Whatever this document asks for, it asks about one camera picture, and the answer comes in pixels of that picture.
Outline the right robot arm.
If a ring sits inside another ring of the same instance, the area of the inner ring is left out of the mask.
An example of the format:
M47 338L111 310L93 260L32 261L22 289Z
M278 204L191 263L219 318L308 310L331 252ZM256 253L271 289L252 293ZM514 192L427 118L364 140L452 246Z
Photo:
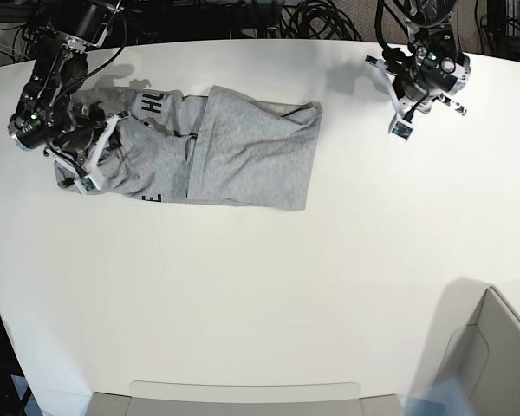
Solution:
M23 150L45 145L60 160L81 168L103 118L75 115L70 96L107 65L88 69L90 49L100 47L114 23L127 23L120 1L55 1L39 29L36 60L23 87L8 133Z

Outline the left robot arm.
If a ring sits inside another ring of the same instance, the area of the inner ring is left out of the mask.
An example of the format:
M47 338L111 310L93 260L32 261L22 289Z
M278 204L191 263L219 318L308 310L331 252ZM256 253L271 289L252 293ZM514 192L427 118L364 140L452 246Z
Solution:
M456 1L395 1L404 16L400 24L407 51L390 46L383 36L383 15L396 16L385 1L376 5L374 30L382 48L384 71L394 76L391 95L397 99L400 117L410 121L414 113L427 114L432 104L462 90L471 74L470 58L457 41L451 18Z

